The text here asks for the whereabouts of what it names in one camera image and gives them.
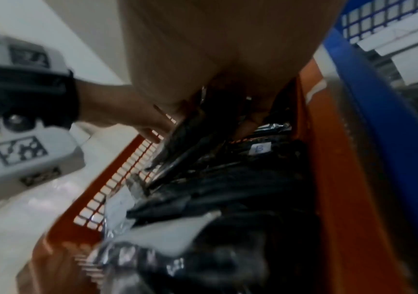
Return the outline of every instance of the skin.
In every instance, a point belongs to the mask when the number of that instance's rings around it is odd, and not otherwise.
[[[119,0],[133,86],[78,82],[83,120],[136,127],[152,141],[192,108],[201,87],[253,98],[234,138],[249,135],[297,76],[345,0]]]

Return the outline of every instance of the hand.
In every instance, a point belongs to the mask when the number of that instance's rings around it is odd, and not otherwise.
[[[155,105],[142,99],[132,86],[106,86],[77,80],[79,120],[97,126],[125,124],[154,143],[168,135],[174,123]]]

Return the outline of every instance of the white floor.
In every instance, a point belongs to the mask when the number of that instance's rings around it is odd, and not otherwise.
[[[131,127],[116,125],[90,138],[75,135],[82,144],[85,168],[0,202],[0,294],[17,293],[15,276],[41,234],[136,134]]]

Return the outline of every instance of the tiled floor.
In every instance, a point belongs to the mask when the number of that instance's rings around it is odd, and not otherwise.
[[[0,203],[0,294],[16,293],[15,276],[50,224],[136,136],[116,125],[92,137],[77,136],[86,167]]]

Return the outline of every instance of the blue basket grid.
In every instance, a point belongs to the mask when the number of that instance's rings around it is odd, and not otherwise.
[[[354,44],[417,11],[418,0],[351,0],[336,28]]]

